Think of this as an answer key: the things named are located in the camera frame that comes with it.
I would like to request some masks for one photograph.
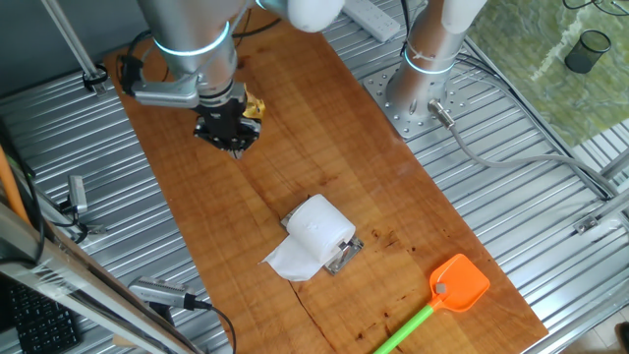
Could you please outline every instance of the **green handle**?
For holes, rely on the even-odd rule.
[[[391,350],[393,350],[398,344],[404,340],[415,328],[421,325],[432,313],[434,310],[430,305],[425,305],[424,308],[419,311],[416,315],[414,315],[406,324],[402,325],[400,329],[398,329],[391,337],[384,342],[384,344],[380,345],[373,354],[387,354]]]

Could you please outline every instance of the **power strip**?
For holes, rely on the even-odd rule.
[[[345,0],[343,12],[381,42],[387,41],[400,30],[400,24],[370,0]]]

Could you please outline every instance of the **wooden board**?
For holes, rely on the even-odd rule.
[[[154,80],[165,70],[156,53],[145,67]],[[239,353],[371,352],[426,304],[429,274],[458,253],[491,288],[467,313],[434,314],[400,352],[518,353],[546,334],[322,35],[282,23],[245,39],[236,79],[267,106],[260,140],[238,161],[193,138],[194,112],[122,100]],[[259,262],[286,237],[280,219],[317,193],[366,246],[336,276],[291,283]]]

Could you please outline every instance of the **black keyboard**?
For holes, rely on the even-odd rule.
[[[13,320],[24,354],[57,354],[81,340],[74,314],[25,285],[10,289]]]

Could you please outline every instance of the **tissue paper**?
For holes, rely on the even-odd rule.
[[[286,230],[288,237],[263,262],[285,279],[304,281],[341,252],[338,245],[352,238],[356,226],[324,196],[316,195],[295,210]]]

